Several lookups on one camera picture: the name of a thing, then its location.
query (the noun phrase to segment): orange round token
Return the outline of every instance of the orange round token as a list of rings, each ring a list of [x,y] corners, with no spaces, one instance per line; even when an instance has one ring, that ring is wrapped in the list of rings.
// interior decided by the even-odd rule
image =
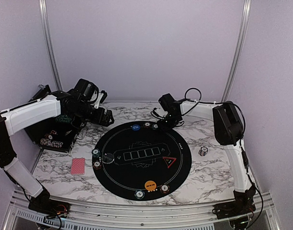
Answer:
[[[154,191],[156,189],[156,183],[154,181],[147,181],[145,183],[145,188],[148,191]]]

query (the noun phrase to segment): vertical metal post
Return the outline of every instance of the vertical metal post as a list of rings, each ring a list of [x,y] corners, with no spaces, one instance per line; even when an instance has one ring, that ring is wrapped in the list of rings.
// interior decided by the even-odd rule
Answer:
[[[55,60],[54,51],[53,51],[49,21],[47,18],[46,1],[39,0],[39,5],[40,5],[41,21],[43,25],[44,34],[45,34],[46,47],[47,47],[47,51],[50,58],[50,63],[51,63],[51,67],[52,67],[52,71],[54,75],[55,84],[58,90],[62,90],[61,80],[57,70],[56,60]]]
[[[227,83],[226,83],[224,93],[223,93],[223,96],[222,96],[222,99],[221,99],[222,102],[225,102],[228,99],[228,96],[230,94],[230,91],[231,91],[231,88],[232,88],[232,85],[233,85],[233,82],[234,82],[234,78],[235,78],[235,74],[236,74],[236,69],[237,69],[240,53],[241,53],[242,47],[244,45],[244,41],[245,41],[245,38],[246,38],[246,33],[247,33],[247,30],[248,30],[248,18],[249,18],[249,14],[250,14],[250,9],[251,9],[251,0],[245,0],[244,1],[244,6],[243,6],[243,12],[242,12],[242,18],[241,18],[238,42],[237,42],[237,46],[236,46],[236,50],[235,50],[235,54],[234,54],[232,67],[231,67],[231,70],[229,72]]]

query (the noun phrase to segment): round black mat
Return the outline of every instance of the round black mat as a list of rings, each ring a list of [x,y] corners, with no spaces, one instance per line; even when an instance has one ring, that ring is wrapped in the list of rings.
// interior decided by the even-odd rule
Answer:
[[[113,156],[113,161],[106,156]],[[174,192],[186,180],[191,162],[190,149],[180,134],[161,132],[148,121],[111,129],[92,151],[99,182],[130,200],[153,200]]]

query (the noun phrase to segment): red triangle sign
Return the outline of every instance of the red triangle sign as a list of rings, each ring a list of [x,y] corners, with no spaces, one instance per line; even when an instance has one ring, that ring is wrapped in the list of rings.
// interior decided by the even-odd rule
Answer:
[[[176,158],[174,157],[163,157],[162,159],[165,160],[165,163],[167,164],[168,168],[170,168],[171,165],[176,161]]]

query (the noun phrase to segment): white marble surface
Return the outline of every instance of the white marble surface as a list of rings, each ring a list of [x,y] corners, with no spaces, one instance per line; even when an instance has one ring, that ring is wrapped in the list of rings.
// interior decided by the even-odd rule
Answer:
[[[115,123],[109,127],[88,124],[83,140],[77,140],[71,153],[45,150],[34,176],[54,195],[76,200],[110,204],[178,205],[219,201],[233,198],[234,178],[223,148],[214,138],[213,123],[196,117],[185,117],[185,124],[175,128],[187,141],[192,153],[192,168],[183,185],[172,194],[152,201],[126,200],[110,193],[97,180],[91,165],[91,151],[109,129],[130,121],[155,119],[150,115],[158,103],[105,103],[113,111]],[[206,156],[199,149],[208,148]],[[85,158],[85,175],[71,175],[72,158]]]

